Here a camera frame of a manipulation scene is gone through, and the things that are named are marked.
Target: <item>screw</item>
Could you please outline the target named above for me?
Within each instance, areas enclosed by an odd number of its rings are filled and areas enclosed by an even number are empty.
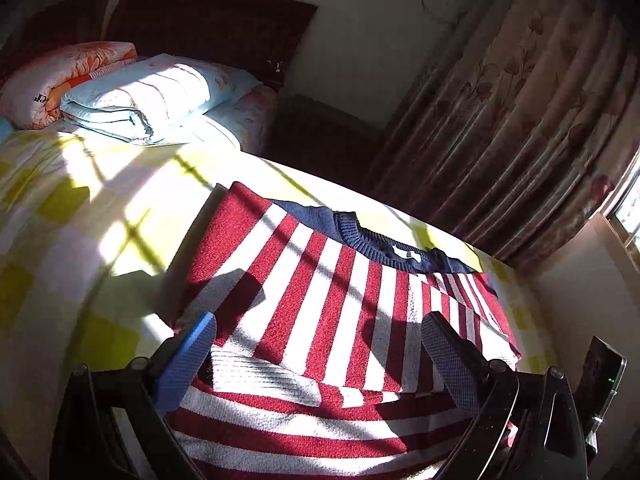
[[[497,374],[503,374],[507,371],[507,363],[502,359],[491,359],[489,361],[489,368]]]
[[[78,363],[71,373],[75,377],[80,377],[80,376],[84,375],[86,373],[86,371],[87,371],[86,365],[83,365],[82,363]]]
[[[564,372],[557,366],[552,366],[551,368],[549,368],[549,373],[555,379],[564,379]]]
[[[129,368],[137,372],[141,372],[148,366],[148,364],[149,359],[147,359],[146,357],[136,357],[132,362],[129,363]]]

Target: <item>dark wooden headboard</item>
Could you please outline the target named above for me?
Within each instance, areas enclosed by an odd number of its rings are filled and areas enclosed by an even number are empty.
[[[242,68],[277,90],[316,9],[295,0],[120,0],[105,39],[130,41],[140,56]]]
[[[0,87],[30,60],[61,46],[97,41],[109,0],[63,0],[29,19],[0,51]]]

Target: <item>bed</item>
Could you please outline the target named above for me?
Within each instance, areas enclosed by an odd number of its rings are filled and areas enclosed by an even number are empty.
[[[143,59],[167,53],[241,68],[263,85],[176,130],[171,142],[218,142],[261,153],[276,113],[276,93],[316,6],[294,0],[119,0],[106,19],[108,1],[65,0],[31,18],[0,52],[0,84],[44,52],[100,39],[133,43]],[[63,23],[51,27],[60,16]],[[65,124],[53,130],[91,135]]]
[[[73,364],[122,367],[172,334],[162,319],[175,314],[177,284],[234,181],[268,198],[355,211],[364,227],[487,272],[518,368],[556,362],[526,280],[389,206],[238,150],[17,132],[0,145],[0,352],[11,356],[0,364],[0,426],[41,477]]]

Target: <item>floral curtain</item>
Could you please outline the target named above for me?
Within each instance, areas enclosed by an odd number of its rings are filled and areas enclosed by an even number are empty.
[[[632,47],[605,0],[469,0],[390,122],[370,194],[532,270],[638,147]]]

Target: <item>white wall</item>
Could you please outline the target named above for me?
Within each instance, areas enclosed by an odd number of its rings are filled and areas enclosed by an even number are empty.
[[[384,126],[445,27],[424,13],[420,0],[301,1],[319,9],[287,73],[287,93]],[[460,1],[426,0],[445,18],[457,14]]]
[[[640,274],[596,215],[531,280],[574,390],[596,335],[627,359],[618,394],[598,430],[589,478],[598,480],[640,426]]]

